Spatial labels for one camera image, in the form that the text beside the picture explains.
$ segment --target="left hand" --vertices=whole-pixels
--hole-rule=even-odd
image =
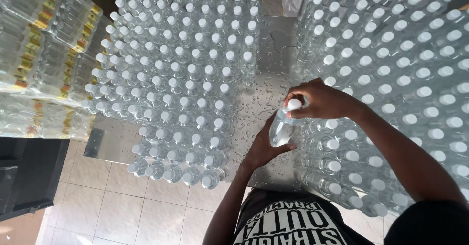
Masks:
[[[261,131],[256,135],[251,148],[249,149],[246,157],[243,160],[243,163],[241,164],[252,172],[258,167],[268,164],[270,160],[277,157],[279,154],[296,149],[296,146],[293,144],[285,144],[279,147],[272,147],[272,145],[270,145],[269,129],[272,125],[275,115],[277,115],[277,112],[272,114],[272,116],[266,121]]]

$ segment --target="white tile floor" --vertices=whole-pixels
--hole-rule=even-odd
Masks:
[[[70,141],[42,245],[199,245],[229,184],[214,190],[135,177],[124,164],[83,156]],[[395,217],[367,218],[339,207],[345,223],[383,244]]]

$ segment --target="right hand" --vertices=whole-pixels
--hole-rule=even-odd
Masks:
[[[365,104],[349,94],[325,85],[320,78],[290,88],[283,106],[286,107],[290,99],[295,98],[297,95],[304,95],[308,98],[309,105],[306,108],[292,110],[287,113],[287,116],[291,116],[295,119],[350,118],[361,108],[366,107]]]

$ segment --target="person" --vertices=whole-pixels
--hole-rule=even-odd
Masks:
[[[373,141],[416,202],[392,224],[384,238],[385,245],[468,242],[469,209],[466,199],[453,179],[427,152],[366,104],[326,86],[319,78],[292,87],[284,105],[301,95],[310,104],[291,111],[290,117],[350,118]],[[270,145],[268,134],[272,122],[273,116],[256,135],[208,226],[203,245],[372,245],[344,224],[334,205],[313,194],[254,189],[241,207],[254,170],[277,155],[296,148],[291,144],[277,148]]]

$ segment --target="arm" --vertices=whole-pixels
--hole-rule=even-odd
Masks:
[[[326,86],[319,78],[291,88],[285,98],[285,104],[298,94],[306,96],[310,105],[292,111],[292,117],[350,118],[363,129],[384,155],[402,186],[415,202],[454,200],[466,206],[466,199],[442,166],[366,104],[345,92]]]
[[[291,144],[276,148],[270,145],[269,129],[274,117],[275,114],[266,121],[265,126],[256,135],[251,148],[238,168],[233,182],[208,225],[203,238],[203,245],[226,245],[233,239],[244,191],[254,170],[266,165],[277,155],[296,149],[296,146]]]

